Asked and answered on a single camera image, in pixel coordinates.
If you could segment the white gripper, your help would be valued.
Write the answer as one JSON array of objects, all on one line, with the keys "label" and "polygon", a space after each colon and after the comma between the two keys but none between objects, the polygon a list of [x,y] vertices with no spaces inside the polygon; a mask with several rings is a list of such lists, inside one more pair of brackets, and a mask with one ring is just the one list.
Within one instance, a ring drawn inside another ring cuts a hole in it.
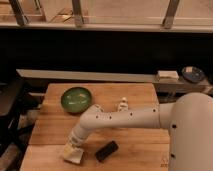
[{"label": "white gripper", "polygon": [[[74,132],[70,132],[68,136],[68,141],[74,146],[81,146],[83,144],[83,140],[80,139]],[[64,146],[64,153],[69,154],[73,151],[73,146],[70,144],[66,144]]]}]

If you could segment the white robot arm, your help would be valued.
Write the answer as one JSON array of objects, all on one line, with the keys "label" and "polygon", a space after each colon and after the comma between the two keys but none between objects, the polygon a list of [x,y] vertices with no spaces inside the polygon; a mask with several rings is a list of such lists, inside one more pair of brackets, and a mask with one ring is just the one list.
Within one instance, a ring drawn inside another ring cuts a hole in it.
[{"label": "white robot arm", "polygon": [[173,103],[116,112],[92,105],[72,128],[66,145],[79,148],[104,128],[167,129],[168,171],[213,171],[213,97],[207,94],[193,92]]}]

